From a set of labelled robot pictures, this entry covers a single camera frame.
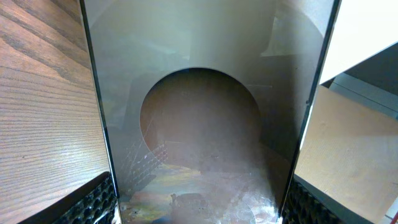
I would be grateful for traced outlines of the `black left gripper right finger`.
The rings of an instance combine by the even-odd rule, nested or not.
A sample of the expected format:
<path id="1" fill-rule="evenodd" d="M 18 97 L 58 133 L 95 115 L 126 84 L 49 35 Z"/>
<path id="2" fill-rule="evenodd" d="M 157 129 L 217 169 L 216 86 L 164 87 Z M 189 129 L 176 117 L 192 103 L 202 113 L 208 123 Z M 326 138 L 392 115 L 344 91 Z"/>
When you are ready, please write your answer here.
<path id="1" fill-rule="evenodd" d="M 352 212 L 312 184 L 294 175 L 281 213 L 282 224 L 361 224 Z"/>

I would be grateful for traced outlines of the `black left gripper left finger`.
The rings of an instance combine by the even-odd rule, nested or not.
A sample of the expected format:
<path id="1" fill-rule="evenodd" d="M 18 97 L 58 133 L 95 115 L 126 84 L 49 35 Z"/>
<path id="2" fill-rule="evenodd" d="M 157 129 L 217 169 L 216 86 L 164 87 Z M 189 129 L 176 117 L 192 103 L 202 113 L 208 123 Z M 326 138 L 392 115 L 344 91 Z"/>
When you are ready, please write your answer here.
<path id="1" fill-rule="evenodd" d="M 111 224 L 116 209 L 110 172 L 103 172 L 20 224 Z"/>

